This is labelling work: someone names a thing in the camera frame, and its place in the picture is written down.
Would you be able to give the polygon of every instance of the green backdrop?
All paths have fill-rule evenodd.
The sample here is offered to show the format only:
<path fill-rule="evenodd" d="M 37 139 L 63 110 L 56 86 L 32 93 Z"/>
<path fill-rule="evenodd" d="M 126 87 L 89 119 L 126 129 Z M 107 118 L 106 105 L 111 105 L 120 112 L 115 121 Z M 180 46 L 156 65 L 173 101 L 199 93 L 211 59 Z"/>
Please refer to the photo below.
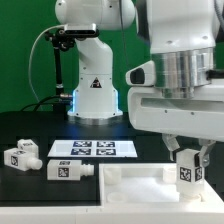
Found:
<path fill-rule="evenodd" d="M 36 37 L 46 28 L 58 25 L 54 13 L 55 2 L 56 0 L 1 1 L 0 112 L 20 110 L 23 106 L 36 102 L 28 84 L 29 55 Z M 149 50 L 136 36 L 135 24 L 125 30 L 125 35 L 130 68 L 149 60 Z M 109 44 L 114 52 L 113 84 L 120 93 L 119 108 L 127 111 L 129 87 L 125 82 L 125 73 L 128 68 L 122 33 L 102 31 L 100 39 Z M 224 45 L 219 44 L 216 48 L 218 68 L 224 67 L 223 52 Z M 40 99 L 55 93 L 54 70 L 52 46 L 42 38 L 32 64 L 33 84 Z M 71 93 L 78 81 L 78 56 L 75 48 L 62 53 L 62 70 L 65 92 Z"/>

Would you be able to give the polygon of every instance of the white plastic container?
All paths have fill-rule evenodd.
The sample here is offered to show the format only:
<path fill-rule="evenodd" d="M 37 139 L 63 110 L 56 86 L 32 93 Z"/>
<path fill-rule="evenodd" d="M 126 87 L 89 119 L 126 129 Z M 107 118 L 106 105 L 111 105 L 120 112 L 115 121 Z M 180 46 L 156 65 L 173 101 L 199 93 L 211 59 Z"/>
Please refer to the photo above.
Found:
<path fill-rule="evenodd" d="M 94 166 L 82 165 L 81 160 L 50 160 L 47 165 L 48 180 L 80 180 L 93 174 Z"/>
<path fill-rule="evenodd" d="M 31 139 L 21 139 L 17 142 L 18 149 L 35 153 L 35 157 L 39 158 L 39 147 Z"/>
<path fill-rule="evenodd" d="M 4 164 L 22 171 L 39 170 L 43 165 L 42 161 L 35 157 L 35 153 L 17 148 L 4 152 Z"/>

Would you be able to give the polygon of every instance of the black sticker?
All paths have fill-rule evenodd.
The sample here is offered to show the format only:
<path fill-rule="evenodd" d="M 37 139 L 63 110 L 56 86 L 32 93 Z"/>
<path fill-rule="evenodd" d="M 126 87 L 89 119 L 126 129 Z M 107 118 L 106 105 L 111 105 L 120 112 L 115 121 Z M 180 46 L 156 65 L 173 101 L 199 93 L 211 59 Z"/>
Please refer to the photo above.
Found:
<path fill-rule="evenodd" d="M 191 182 L 191 170 L 184 167 L 180 167 L 180 179 Z"/>
<path fill-rule="evenodd" d="M 69 177 L 69 168 L 58 168 L 58 177 Z"/>
<path fill-rule="evenodd" d="M 18 163 L 18 157 L 11 156 L 11 164 L 13 166 L 18 166 L 19 165 L 19 163 Z"/>
<path fill-rule="evenodd" d="M 16 151 L 13 154 L 19 156 L 19 155 L 22 155 L 22 154 L 25 154 L 25 153 L 26 153 L 25 151 Z"/>
<path fill-rule="evenodd" d="M 90 88 L 102 88 L 100 81 L 98 80 L 98 78 L 95 78 L 95 80 L 93 81 L 92 85 L 90 86 Z"/>
<path fill-rule="evenodd" d="M 60 161 L 59 166 L 69 166 L 70 164 L 70 161 Z"/>
<path fill-rule="evenodd" d="M 97 156 L 116 156 L 116 149 L 97 149 Z"/>
<path fill-rule="evenodd" d="M 115 142 L 97 142 L 97 147 L 115 147 Z"/>
<path fill-rule="evenodd" d="M 31 145 L 33 145 L 31 142 L 29 142 L 29 143 L 23 143 L 23 146 L 31 146 Z"/>
<path fill-rule="evenodd" d="M 72 149 L 71 151 L 71 155 L 82 155 L 82 156 L 86 156 L 86 155 L 90 155 L 91 154 L 91 149 Z"/>
<path fill-rule="evenodd" d="M 91 141 L 75 141 L 73 147 L 92 147 Z"/>
<path fill-rule="evenodd" d="M 199 181 L 202 179 L 202 167 L 198 167 L 195 170 L 195 182 Z"/>

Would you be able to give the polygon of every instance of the blue light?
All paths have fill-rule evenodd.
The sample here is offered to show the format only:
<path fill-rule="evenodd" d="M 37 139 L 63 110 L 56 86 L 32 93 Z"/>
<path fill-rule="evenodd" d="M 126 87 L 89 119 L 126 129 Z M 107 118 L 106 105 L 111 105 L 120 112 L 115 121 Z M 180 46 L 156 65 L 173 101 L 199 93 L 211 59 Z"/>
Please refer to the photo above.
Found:
<path fill-rule="evenodd" d="M 73 94 L 72 94 L 72 97 L 73 97 L 73 99 L 72 99 L 72 112 L 74 113 L 75 112 L 75 97 L 76 97 L 76 91 L 74 90 L 73 91 Z"/>
<path fill-rule="evenodd" d="M 120 110 L 118 109 L 118 98 L 119 98 L 119 95 L 118 95 L 118 91 L 117 90 L 115 90 L 115 94 L 116 94 L 116 111 L 118 113 L 118 111 L 120 111 Z"/>

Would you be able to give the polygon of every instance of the black table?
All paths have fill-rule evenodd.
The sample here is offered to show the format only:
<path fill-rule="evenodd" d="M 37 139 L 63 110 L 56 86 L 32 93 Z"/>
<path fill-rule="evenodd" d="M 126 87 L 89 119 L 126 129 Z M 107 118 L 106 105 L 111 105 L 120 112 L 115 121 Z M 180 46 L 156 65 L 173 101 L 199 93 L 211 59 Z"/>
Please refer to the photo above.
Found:
<path fill-rule="evenodd" d="M 170 162 L 161 134 L 133 129 L 124 114 L 123 120 L 107 126 L 70 123 L 63 114 L 53 112 L 5 112 L 0 114 L 0 206 L 75 206 L 99 205 L 99 163 Z M 39 146 L 43 168 L 19 171 L 4 166 L 3 152 L 14 148 L 20 139 L 32 139 Z M 95 165 L 94 176 L 81 181 L 47 181 L 48 152 L 55 140 L 132 140 L 138 158 L 83 158 Z M 179 138 L 184 147 L 195 147 L 197 141 Z M 218 143 L 211 153 L 207 169 L 208 182 L 223 197 L 224 145 Z"/>

